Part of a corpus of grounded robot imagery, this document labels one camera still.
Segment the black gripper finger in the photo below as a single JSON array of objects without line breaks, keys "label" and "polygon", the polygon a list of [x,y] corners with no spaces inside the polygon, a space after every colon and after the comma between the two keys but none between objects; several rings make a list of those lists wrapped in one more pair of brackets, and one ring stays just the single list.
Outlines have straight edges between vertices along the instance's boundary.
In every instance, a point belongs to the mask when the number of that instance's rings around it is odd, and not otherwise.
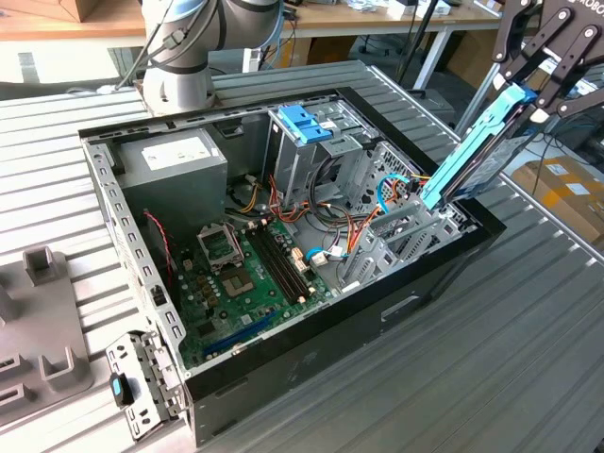
[{"label": "black gripper finger", "polygon": [[573,19],[569,1],[507,1],[495,39],[495,90],[520,85],[547,57],[546,47]]},{"label": "black gripper finger", "polygon": [[567,99],[567,94],[582,79],[588,70],[584,62],[596,38],[596,28],[588,25],[578,35],[569,49],[563,54],[544,89],[535,101],[535,111],[530,120],[536,124],[544,123],[551,115],[561,119],[584,112],[587,109],[603,106],[603,90],[598,89],[580,97]]}]

